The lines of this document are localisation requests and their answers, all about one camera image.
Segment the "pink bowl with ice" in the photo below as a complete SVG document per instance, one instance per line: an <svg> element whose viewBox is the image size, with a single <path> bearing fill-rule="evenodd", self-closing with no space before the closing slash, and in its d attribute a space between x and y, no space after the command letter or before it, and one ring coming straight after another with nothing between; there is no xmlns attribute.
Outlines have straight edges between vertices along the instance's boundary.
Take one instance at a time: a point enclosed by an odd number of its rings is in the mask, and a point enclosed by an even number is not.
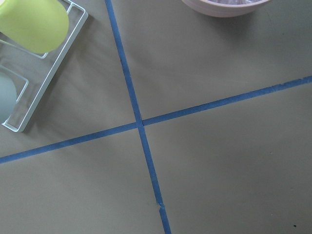
<svg viewBox="0 0 312 234"><path fill-rule="evenodd" d="M259 0L252 3L237 5L222 4L210 0L182 0L182 2L196 12L204 15L217 18L230 18L251 13L269 3L270 0Z"/></svg>

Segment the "yellow-green cup on rack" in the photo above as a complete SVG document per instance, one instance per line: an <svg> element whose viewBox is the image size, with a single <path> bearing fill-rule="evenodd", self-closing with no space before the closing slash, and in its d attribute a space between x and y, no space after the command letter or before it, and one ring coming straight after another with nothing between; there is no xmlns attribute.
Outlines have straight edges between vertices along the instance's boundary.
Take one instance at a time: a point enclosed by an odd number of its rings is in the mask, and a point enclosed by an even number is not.
<svg viewBox="0 0 312 234"><path fill-rule="evenodd" d="M57 49L68 30L68 14L58 0L0 2L0 32L30 52L44 54Z"/></svg>

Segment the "grey cup on rack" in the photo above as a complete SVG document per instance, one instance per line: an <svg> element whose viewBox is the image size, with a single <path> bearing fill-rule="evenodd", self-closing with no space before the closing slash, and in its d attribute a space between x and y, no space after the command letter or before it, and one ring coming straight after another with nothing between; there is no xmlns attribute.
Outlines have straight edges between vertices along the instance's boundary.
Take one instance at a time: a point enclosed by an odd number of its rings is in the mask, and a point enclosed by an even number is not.
<svg viewBox="0 0 312 234"><path fill-rule="evenodd" d="M4 123L12 114L17 100L17 91L12 79L0 73L0 123Z"/></svg>

